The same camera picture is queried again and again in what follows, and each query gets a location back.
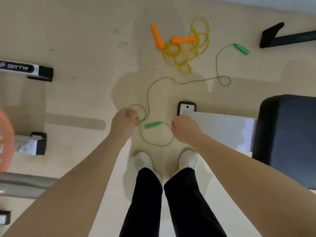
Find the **beige floor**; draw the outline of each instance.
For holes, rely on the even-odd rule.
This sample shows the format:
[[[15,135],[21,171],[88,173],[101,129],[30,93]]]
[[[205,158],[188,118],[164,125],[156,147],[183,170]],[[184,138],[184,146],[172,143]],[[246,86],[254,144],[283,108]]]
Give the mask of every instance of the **beige floor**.
[[[182,76],[164,63],[149,25],[156,24],[167,41],[186,36],[195,16],[208,20],[210,46],[192,61],[192,74]],[[105,138],[118,109],[132,103],[146,105],[146,91],[154,80],[214,77],[215,56],[230,43],[240,43],[251,53],[243,56],[230,49],[219,57],[220,74],[232,77],[229,88],[217,81],[178,86],[163,80],[150,93],[148,123],[170,123],[181,100],[194,101],[198,111],[256,117],[266,97],[316,96],[314,42],[259,49],[266,28],[284,21],[279,35],[312,31],[315,16],[210,0],[1,0],[0,19],[0,58],[51,66],[55,71],[52,83],[0,73],[0,106],[16,133],[48,134],[46,155],[16,155],[10,172],[61,177]],[[164,127],[144,136],[160,144],[172,137]],[[146,151],[168,179],[184,147],[177,140],[167,147],[151,146],[136,131],[117,160],[90,236],[104,232],[117,236],[120,231],[136,177],[129,153]],[[225,191],[203,163],[198,175],[201,191],[227,234],[259,236],[241,211],[227,204],[232,203],[228,196],[219,198],[216,193]],[[0,198],[0,207],[12,210],[13,220],[31,203]],[[165,199],[161,218],[161,236],[174,235]]]

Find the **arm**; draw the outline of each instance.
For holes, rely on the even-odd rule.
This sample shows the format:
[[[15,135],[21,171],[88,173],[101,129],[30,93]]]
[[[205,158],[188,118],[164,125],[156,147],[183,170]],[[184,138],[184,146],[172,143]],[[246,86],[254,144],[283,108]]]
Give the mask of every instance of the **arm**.
[[[116,158],[138,120],[135,110],[121,109],[108,137],[34,201],[3,237],[87,237]]]
[[[172,121],[175,137],[206,161],[263,237],[316,236],[316,195],[281,172],[204,134],[187,116]]]

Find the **forearm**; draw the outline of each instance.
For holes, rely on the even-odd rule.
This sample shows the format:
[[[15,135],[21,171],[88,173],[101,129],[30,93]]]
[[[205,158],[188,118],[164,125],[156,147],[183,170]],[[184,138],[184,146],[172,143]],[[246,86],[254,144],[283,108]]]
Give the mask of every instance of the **forearm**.
[[[87,237],[124,142],[108,136],[87,158],[48,188],[4,237]]]
[[[279,171],[205,134],[189,144],[262,236],[316,235],[316,196]]]

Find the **black pants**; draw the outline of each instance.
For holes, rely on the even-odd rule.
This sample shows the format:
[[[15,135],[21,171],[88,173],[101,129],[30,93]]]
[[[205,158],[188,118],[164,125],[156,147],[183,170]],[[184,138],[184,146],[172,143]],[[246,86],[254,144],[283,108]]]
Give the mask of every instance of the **black pants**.
[[[177,237],[226,236],[200,193],[195,171],[185,168],[164,186]],[[148,168],[137,175],[132,203],[125,217],[120,237],[158,237],[162,185]]]

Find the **foot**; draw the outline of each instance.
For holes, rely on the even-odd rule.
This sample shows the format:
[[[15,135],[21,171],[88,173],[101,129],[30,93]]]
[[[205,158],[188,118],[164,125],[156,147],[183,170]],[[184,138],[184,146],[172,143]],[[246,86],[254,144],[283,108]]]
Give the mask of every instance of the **foot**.
[[[152,172],[154,172],[154,174],[158,177],[158,179],[161,182],[162,177],[156,171],[154,171],[151,158],[145,152],[141,151],[135,156],[134,165],[137,171],[140,171],[142,168],[150,169]]]
[[[172,176],[185,168],[192,168],[195,170],[198,164],[198,156],[199,154],[194,151],[184,151],[179,159],[179,169]]]

